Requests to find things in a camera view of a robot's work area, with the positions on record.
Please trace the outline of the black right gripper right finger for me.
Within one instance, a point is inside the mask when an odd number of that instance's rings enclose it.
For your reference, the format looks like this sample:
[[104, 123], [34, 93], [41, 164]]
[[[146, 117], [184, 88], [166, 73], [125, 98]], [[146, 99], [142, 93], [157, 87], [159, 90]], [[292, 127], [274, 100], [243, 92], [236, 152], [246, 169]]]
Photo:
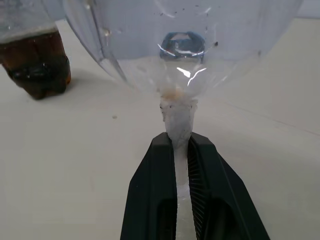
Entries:
[[207, 137], [192, 133], [187, 163], [197, 240], [271, 240], [244, 182]]

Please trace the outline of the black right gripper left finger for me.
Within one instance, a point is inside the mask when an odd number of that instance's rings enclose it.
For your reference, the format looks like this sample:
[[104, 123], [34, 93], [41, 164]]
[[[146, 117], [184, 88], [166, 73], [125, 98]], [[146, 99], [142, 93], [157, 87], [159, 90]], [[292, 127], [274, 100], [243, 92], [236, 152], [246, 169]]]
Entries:
[[163, 132], [130, 180], [120, 240], [176, 240], [177, 208], [174, 151]]

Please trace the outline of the clear plastic wine glass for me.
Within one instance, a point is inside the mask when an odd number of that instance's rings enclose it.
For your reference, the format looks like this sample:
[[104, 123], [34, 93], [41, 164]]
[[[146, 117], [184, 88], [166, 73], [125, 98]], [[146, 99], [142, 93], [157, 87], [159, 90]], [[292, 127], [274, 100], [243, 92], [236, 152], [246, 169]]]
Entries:
[[244, 75], [277, 43], [303, 0], [62, 0], [67, 21], [112, 78], [160, 97], [172, 141], [176, 240], [196, 240], [187, 144], [199, 96]]

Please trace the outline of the dark drink bottle yellow cap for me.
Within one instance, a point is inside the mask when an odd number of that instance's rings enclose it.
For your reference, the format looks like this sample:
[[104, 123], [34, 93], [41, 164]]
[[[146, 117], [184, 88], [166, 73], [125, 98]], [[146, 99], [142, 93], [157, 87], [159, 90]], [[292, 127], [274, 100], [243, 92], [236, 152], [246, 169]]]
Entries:
[[0, 0], [0, 64], [35, 100], [66, 91], [70, 62], [43, 0]]

